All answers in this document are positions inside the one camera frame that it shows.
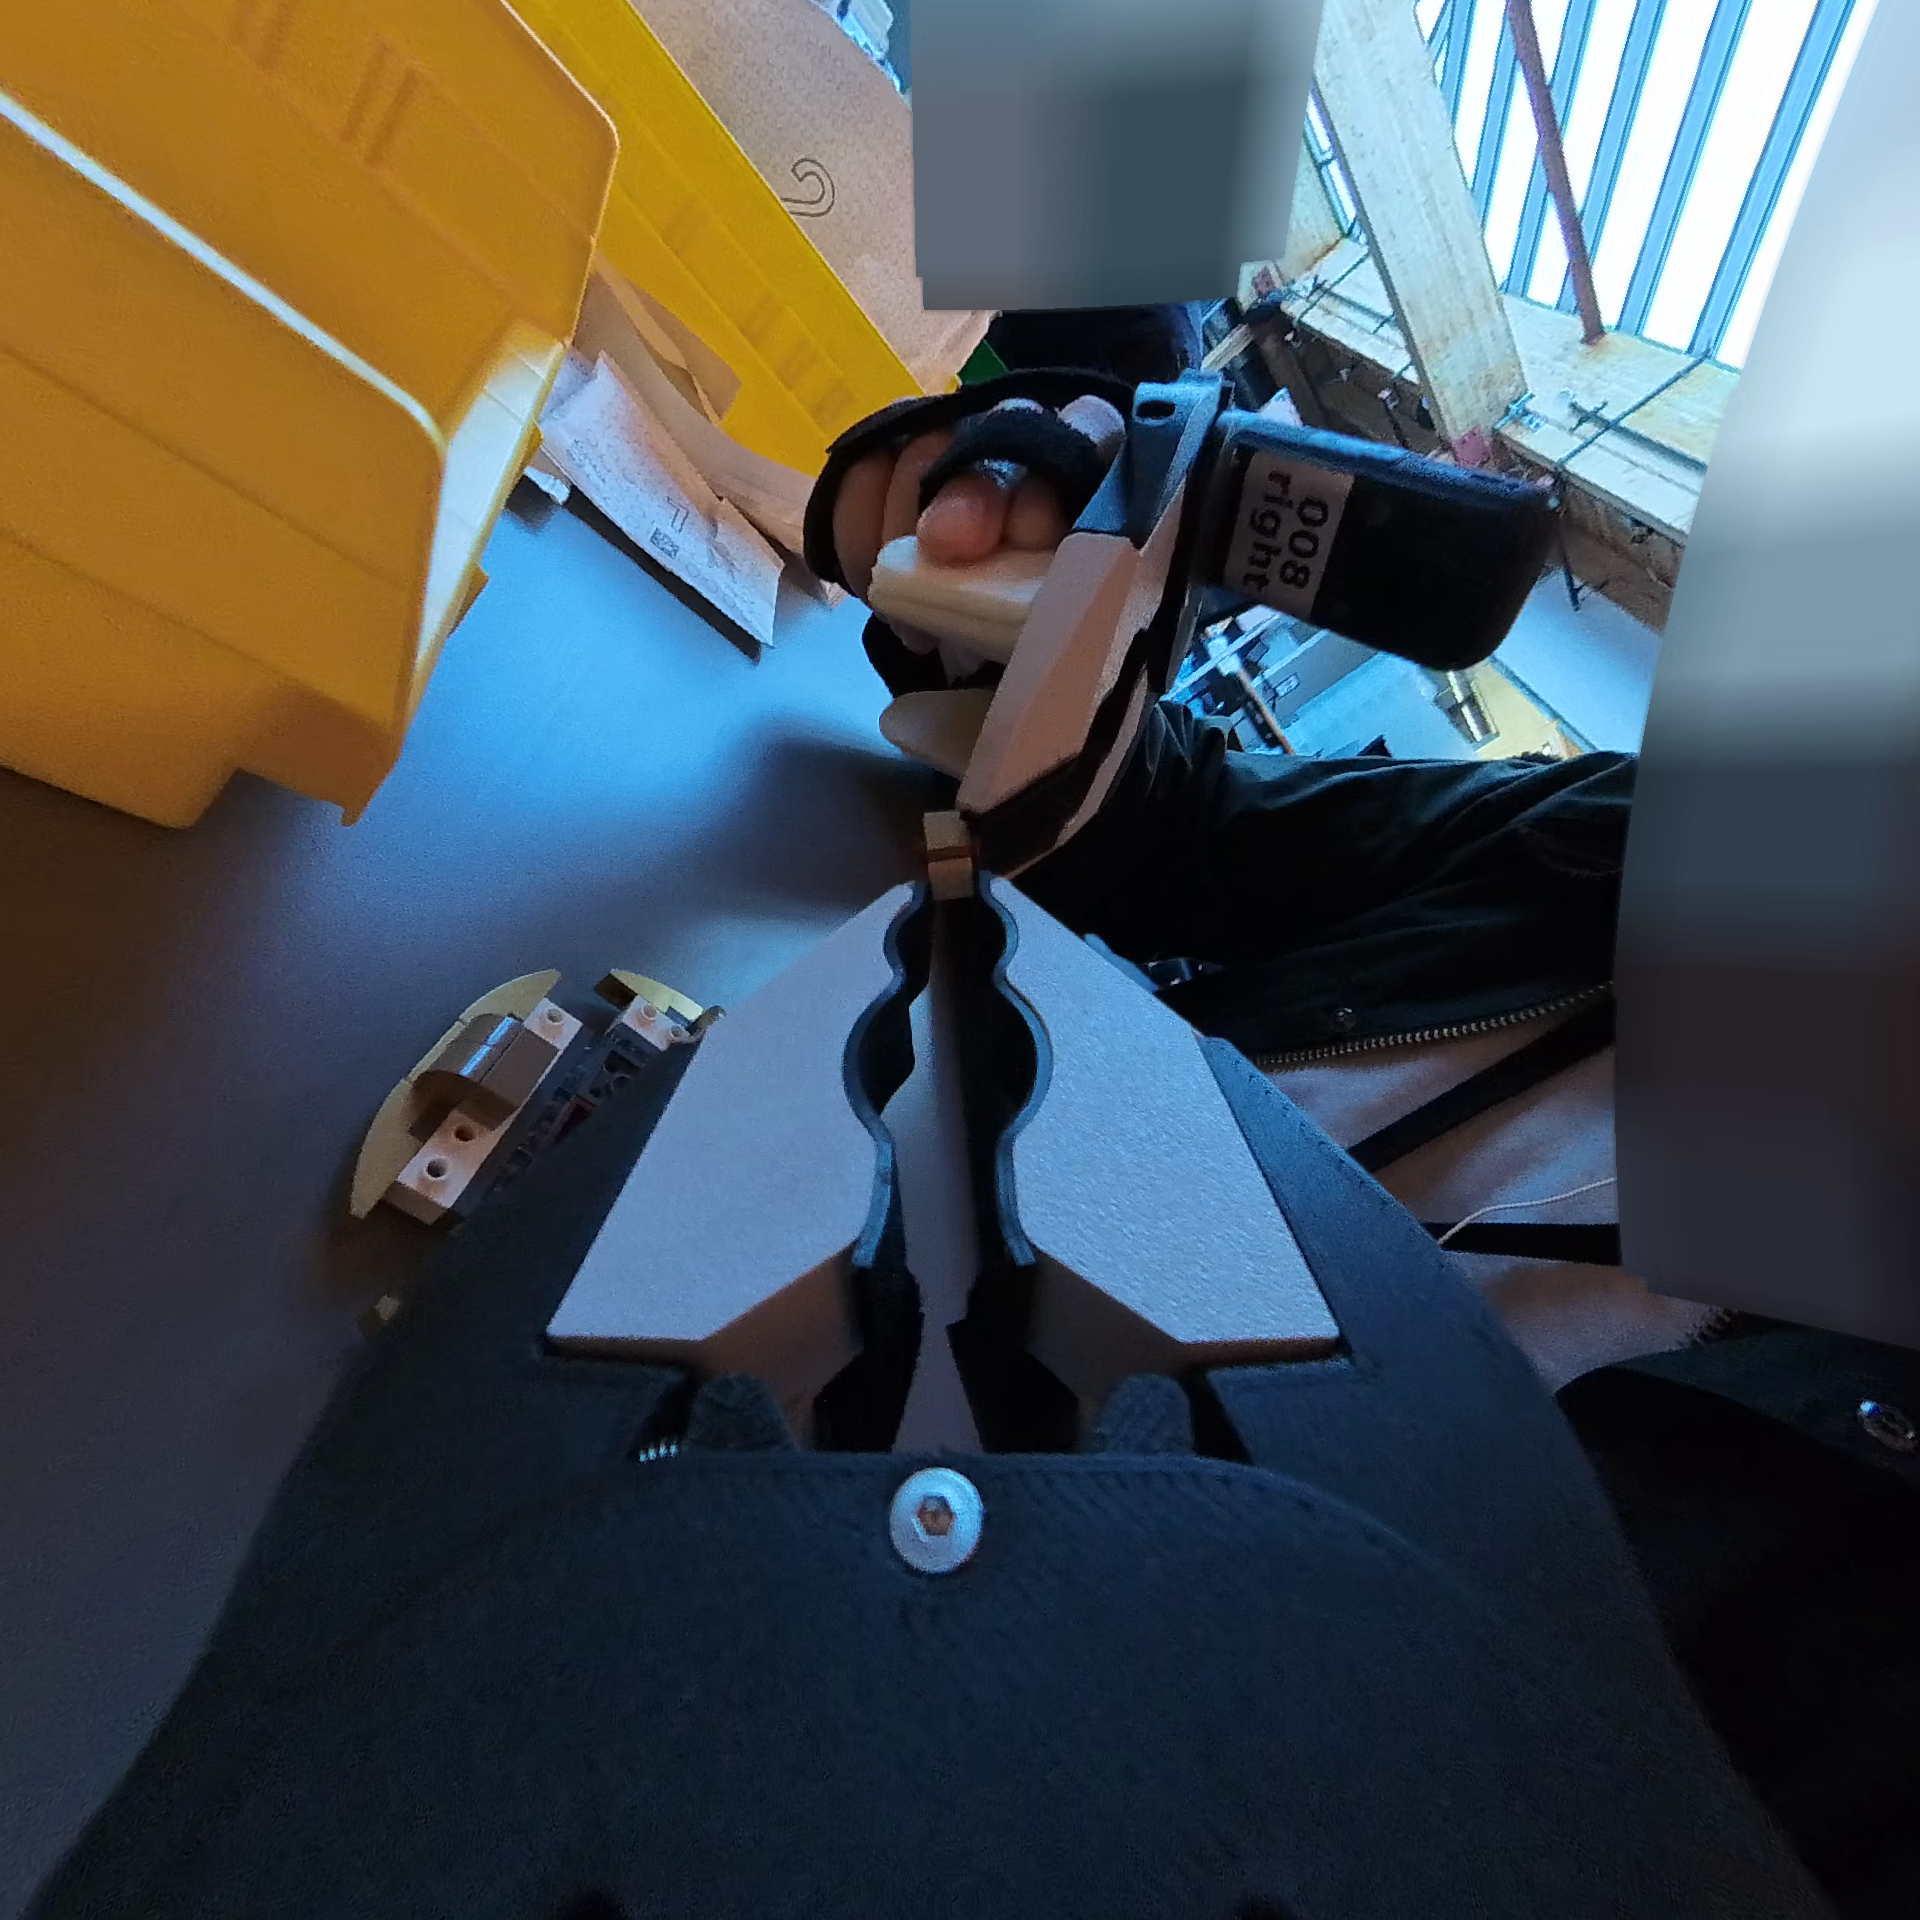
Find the round toy brick assembly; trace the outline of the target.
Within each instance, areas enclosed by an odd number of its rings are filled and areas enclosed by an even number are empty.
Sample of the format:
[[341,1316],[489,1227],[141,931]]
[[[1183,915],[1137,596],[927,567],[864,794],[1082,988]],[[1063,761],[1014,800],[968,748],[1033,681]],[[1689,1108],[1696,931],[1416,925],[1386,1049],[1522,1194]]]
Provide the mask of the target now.
[[582,1020],[555,969],[471,1001],[378,1108],[347,1211],[394,1209],[424,1226],[469,1219],[614,1095],[657,1079],[657,1058],[695,1045],[718,1007],[637,972],[608,972]]

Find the brown paper bag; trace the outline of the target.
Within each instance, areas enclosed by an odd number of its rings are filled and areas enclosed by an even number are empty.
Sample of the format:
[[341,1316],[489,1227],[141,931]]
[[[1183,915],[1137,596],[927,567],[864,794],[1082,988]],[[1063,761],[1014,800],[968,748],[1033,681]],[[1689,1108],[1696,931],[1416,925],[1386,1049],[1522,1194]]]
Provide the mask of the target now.
[[637,10],[907,373],[946,392],[992,313],[923,307],[910,108],[888,72],[813,2]]

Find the flat printed white paper bag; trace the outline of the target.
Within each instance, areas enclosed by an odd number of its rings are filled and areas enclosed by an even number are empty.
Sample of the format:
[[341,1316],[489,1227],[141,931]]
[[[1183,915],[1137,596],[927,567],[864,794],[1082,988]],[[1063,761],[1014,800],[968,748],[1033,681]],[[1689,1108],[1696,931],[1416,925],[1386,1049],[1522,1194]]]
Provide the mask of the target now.
[[758,645],[777,641],[784,560],[775,544],[713,493],[607,356],[590,369],[568,355],[541,431],[546,461],[646,559]]

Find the crumpled white paper bag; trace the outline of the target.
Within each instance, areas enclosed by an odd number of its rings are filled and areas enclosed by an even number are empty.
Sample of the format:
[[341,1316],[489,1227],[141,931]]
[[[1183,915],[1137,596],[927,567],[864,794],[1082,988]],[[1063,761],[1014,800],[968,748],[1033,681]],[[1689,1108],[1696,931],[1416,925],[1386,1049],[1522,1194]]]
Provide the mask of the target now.
[[589,282],[571,351],[589,369],[608,361],[623,376],[713,499],[792,559],[800,553],[813,474],[746,448],[722,427],[721,402],[741,396],[741,380],[718,351],[607,260]]

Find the yellow plastic bin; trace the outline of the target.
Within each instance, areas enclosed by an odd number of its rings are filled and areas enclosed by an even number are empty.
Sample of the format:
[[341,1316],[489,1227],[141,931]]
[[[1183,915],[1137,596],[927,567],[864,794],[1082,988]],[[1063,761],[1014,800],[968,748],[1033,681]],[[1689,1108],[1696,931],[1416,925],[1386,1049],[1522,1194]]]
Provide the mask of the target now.
[[816,474],[854,423],[927,394],[637,4],[514,11],[615,128],[598,260],[733,367],[737,441]]
[[617,137],[507,4],[6,2],[2,760],[355,821],[574,332]]

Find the person's right forearm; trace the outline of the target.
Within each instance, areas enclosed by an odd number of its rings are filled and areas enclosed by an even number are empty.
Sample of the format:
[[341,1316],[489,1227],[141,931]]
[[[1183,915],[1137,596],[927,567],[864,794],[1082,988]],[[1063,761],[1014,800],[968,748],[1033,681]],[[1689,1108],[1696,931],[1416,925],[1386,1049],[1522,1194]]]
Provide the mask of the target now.
[[1167,704],[1018,889],[1194,973],[1168,1007],[1253,1058],[1517,1021],[1615,979],[1641,761],[1234,752]]

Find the person's right hand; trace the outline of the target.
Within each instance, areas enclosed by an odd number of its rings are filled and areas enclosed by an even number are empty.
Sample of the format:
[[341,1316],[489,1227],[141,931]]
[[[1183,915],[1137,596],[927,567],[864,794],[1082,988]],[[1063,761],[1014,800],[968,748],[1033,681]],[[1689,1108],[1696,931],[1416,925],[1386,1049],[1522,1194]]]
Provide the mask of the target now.
[[922,482],[953,441],[949,426],[901,448],[880,448],[849,468],[832,505],[832,556],[839,583],[864,599],[880,552],[915,537],[923,559],[970,567],[1001,549],[1049,553],[1079,509],[1019,465],[971,465],[922,508]]

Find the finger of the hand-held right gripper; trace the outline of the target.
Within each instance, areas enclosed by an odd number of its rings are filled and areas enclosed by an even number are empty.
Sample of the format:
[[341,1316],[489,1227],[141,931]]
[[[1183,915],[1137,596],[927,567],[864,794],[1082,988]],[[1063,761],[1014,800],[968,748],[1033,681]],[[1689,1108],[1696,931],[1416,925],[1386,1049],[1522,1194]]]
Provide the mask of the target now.
[[1123,731],[1094,751],[1098,709],[1120,690],[1120,722],[1139,720],[1139,668],[1125,668],[1135,637],[1161,609],[1177,549],[1163,523],[1143,544],[1123,535],[1072,533],[1059,549],[1041,596],[1003,668],[992,706],[958,788],[961,812],[984,823],[1045,777],[1078,767],[1087,779],[1063,821],[1103,794]]
[[1094,823],[1189,635],[1185,609],[1111,631],[1096,615],[1033,618],[965,771],[965,819],[995,875],[1023,879]]

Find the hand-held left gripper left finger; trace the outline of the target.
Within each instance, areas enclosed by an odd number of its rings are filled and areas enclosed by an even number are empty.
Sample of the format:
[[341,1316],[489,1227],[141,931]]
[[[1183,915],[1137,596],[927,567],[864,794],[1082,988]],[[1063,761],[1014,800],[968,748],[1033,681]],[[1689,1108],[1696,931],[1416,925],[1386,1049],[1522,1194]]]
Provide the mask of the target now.
[[863,1351],[855,1267],[894,1188],[880,1121],[913,1065],[906,882],[727,1010],[546,1323],[560,1354],[767,1384],[803,1445]]

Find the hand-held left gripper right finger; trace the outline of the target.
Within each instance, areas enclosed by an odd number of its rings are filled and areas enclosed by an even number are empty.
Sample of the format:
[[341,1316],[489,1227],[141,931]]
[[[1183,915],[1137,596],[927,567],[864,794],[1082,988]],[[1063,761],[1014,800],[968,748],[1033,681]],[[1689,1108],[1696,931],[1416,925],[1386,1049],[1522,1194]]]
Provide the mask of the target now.
[[984,1445],[1074,1445],[1133,1377],[1326,1361],[1341,1328],[1201,1035],[1008,881],[949,900]]

